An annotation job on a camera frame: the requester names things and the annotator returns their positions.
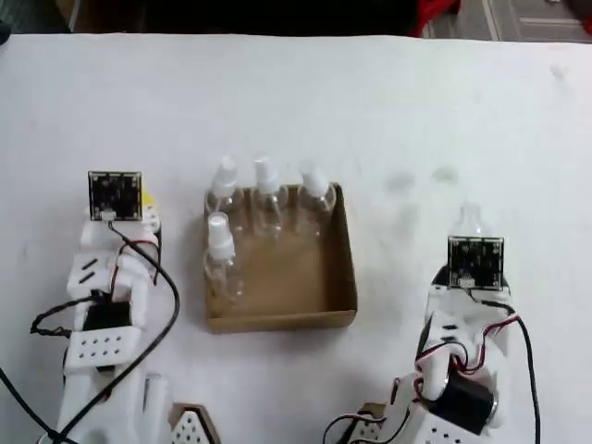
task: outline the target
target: black circuit board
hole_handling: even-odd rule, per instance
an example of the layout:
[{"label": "black circuit board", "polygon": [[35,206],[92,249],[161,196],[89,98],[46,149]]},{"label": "black circuit board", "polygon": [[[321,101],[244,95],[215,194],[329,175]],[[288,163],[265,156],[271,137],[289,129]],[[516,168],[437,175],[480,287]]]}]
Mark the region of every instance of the black circuit board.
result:
[{"label": "black circuit board", "polygon": [[449,288],[501,290],[503,238],[448,238]]},{"label": "black circuit board", "polygon": [[114,212],[115,220],[142,220],[142,173],[89,171],[91,220]]}]

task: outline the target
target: red object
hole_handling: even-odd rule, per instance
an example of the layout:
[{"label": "red object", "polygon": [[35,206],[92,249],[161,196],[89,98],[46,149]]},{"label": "red object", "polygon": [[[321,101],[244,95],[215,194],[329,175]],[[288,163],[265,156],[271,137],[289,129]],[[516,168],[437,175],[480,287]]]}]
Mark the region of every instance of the red object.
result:
[{"label": "red object", "polygon": [[584,20],[584,31],[592,35],[592,17],[588,17]]},{"label": "red object", "polygon": [[461,11],[462,0],[418,0],[417,2],[417,28],[413,37],[421,37],[422,30],[427,22],[440,14],[450,12],[458,14]]}]

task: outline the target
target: yellow part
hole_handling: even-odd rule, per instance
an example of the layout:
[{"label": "yellow part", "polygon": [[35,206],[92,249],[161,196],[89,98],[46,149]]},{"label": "yellow part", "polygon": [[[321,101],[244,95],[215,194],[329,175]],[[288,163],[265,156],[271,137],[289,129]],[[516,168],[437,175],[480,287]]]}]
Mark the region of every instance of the yellow part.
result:
[{"label": "yellow part", "polygon": [[154,197],[152,197],[151,194],[148,194],[148,192],[142,190],[142,206],[154,206],[156,204],[156,201],[154,200]]}]

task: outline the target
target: floor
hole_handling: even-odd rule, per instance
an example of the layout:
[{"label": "floor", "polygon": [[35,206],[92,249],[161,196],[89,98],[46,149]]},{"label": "floor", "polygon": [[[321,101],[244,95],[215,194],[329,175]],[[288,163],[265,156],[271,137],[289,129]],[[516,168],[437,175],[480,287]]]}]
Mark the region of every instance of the floor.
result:
[{"label": "floor", "polygon": [[592,35],[564,2],[548,0],[464,0],[457,17],[445,15],[432,21],[424,37],[592,43]]}]

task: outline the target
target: white surface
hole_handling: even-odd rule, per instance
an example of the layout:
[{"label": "white surface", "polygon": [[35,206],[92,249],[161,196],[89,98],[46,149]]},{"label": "white surface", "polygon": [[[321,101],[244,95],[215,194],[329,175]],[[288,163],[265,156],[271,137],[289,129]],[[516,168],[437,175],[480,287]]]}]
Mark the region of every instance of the white surface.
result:
[{"label": "white surface", "polygon": [[[591,79],[584,45],[13,36],[0,48],[0,363],[53,424],[66,344],[30,337],[31,320],[67,299],[87,170],[141,170],[161,204],[163,265],[183,296],[148,367],[171,378],[176,401],[205,404],[225,444],[319,442],[331,418],[387,399],[392,378],[413,368],[428,284],[468,195],[506,236],[512,297],[534,342],[543,442],[583,442]],[[204,330],[204,192],[222,154],[253,184],[262,150],[287,182],[312,157],[344,186],[360,297],[348,329]],[[171,297],[159,282],[150,314],[162,325]],[[510,355],[514,410],[500,442],[529,443],[517,329]],[[0,393],[0,442],[40,436]]]}]

